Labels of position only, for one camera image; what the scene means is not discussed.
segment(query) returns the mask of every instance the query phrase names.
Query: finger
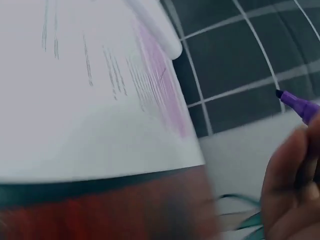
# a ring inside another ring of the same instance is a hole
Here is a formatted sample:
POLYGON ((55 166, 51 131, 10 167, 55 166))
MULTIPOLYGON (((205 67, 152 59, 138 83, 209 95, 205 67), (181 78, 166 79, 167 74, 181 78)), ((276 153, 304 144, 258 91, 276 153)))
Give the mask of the finger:
POLYGON ((307 148, 306 129, 297 128, 272 155, 265 171, 262 194, 294 188, 307 148))
POLYGON ((265 237, 272 240, 286 240, 319 221, 320 201, 311 201, 288 211, 268 232, 265 232, 265 237))
MULTIPOLYGON (((319 158, 320 156, 320 114, 317 114, 315 118, 309 124, 306 131, 309 141, 309 155, 313 158, 319 158)), ((320 162, 318 161, 315 173, 314 181, 320 182, 320 162)))
POLYGON ((299 191, 298 198, 301 204, 318 199, 320 196, 318 185, 311 181, 299 191))
POLYGON ((305 128, 296 129, 271 157, 261 192, 261 213, 266 231, 297 205, 294 183, 307 152, 305 128))
POLYGON ((309 156, 306 157, 300 165, 295 177, 294 188, 297 190, 297 199, 300 204, 319 198, 318 185, 313 182, 318 159, 309 156))
POLYGON ((320 236, 320 222, 308 226, 291 236, 288 240, 317 240, 320 236))

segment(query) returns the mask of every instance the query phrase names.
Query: gray tile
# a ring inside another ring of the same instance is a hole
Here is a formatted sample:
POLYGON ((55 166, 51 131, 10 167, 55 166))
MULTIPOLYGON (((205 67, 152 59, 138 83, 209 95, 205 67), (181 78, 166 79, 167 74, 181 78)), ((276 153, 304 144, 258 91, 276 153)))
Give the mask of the gray tile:
POLYGON ((213 133, 279 113, 281 109, 275 89, 274 84, 269 84, 207 102, 213 133))
POLYGON ((173 60, 173 66, 179 80, 182 93, 187 105, 200 101, 194 74, 185 50, 177 59, 173 60))
POLYGON ((245 11, 250 11, 262 7, 266 7, 268 5, 277 4, 280 2, 285 2, 287 0, 238 0, 241 7, 245 11))
POLYGON ((307 63, 320 59, 320 42, 300 10, 279 13, 292 35, 301 56, 307 63))
POLYGON ((208 136, 205 116, 202 106, 196 105, 189 108, 190 117, 198 138, 208 136))
POLYGON ((239 14, 231 0, 172 0, 185 35, 239 14))
POLYGON ((245 21, 196 35, 187 43, 204 98, 271 75, 245 21))
POLYGON ((280 73, 304 64, 295 41, 277 13, 254 17, 251 23, 274 72, 280 73))

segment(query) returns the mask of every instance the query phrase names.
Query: white paper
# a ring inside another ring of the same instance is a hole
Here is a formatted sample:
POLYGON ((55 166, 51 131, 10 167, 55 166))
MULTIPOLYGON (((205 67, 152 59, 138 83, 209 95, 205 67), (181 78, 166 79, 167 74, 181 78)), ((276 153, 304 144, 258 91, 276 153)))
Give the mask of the white paper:
POLYGON ((0 2, 0 179, 203 164, 171 61, 119 0, 0 2))

